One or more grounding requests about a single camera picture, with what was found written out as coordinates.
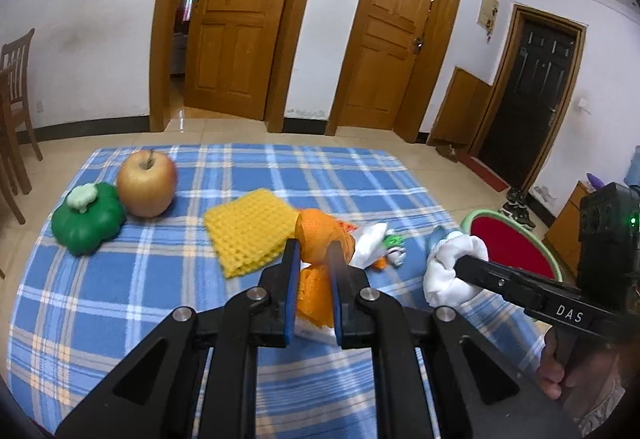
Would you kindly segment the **person's right hand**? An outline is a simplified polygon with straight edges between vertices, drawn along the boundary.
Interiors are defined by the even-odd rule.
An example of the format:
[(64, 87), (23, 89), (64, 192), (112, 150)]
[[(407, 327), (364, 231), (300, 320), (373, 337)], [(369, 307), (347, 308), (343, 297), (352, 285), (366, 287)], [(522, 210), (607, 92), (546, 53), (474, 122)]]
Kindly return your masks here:
[(560, 399), (564, 389), (585, 389), (587, 401), (593, 407), (600, 404), (610, 394), (618, 378), (618, 352), (611, 349), (594, 353), (566, 374), (555, 357), (556, 348), (556, 332), (550, 327), (544, 335), (544, 349), (536, 370), (538, 387), (552, 400)]

